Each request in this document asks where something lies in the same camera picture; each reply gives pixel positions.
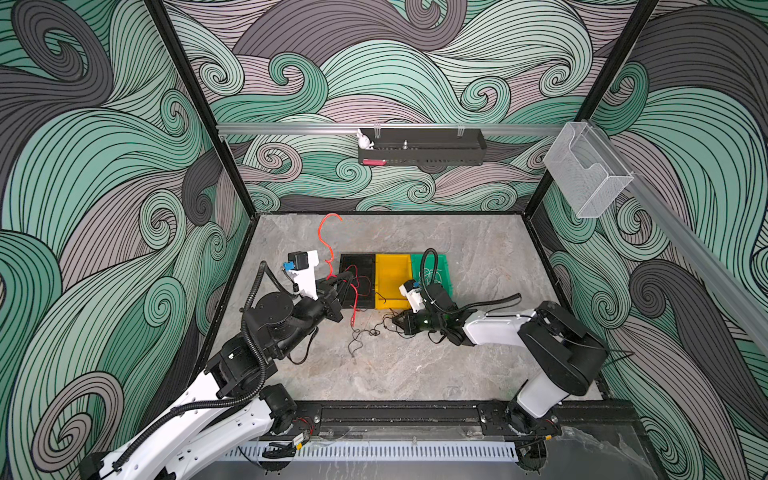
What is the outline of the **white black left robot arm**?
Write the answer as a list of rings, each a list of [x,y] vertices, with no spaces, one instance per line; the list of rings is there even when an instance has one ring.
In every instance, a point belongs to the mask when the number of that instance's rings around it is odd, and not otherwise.
[[[261,263],[242,309],[240,331],[162,414],[123,446],[91,453],[80,462],[82,479],[189,479],[232,449],[266,434],[288,433],[297,406],[281,384],[268,384],[283,360],[320,323],[343,319],[341,296],[351,287],[346,271],[317,280],[315,296],[277,285],[257,295],[263,279],[277,278]]]

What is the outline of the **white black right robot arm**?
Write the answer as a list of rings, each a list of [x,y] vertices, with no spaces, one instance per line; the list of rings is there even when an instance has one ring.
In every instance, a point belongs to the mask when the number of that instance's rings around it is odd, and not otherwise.
[[[406,335],[438,332],[456,346],[524,347],[540,372],[524,382],[507,408],[510,425],[530,432],[548,423],[551,410],[570,396],[584,396],[609,356],[608,348],[580,320],[556,302],[534,309],[492,314],[478,308],[452,313],[427,305],[393,320]]]

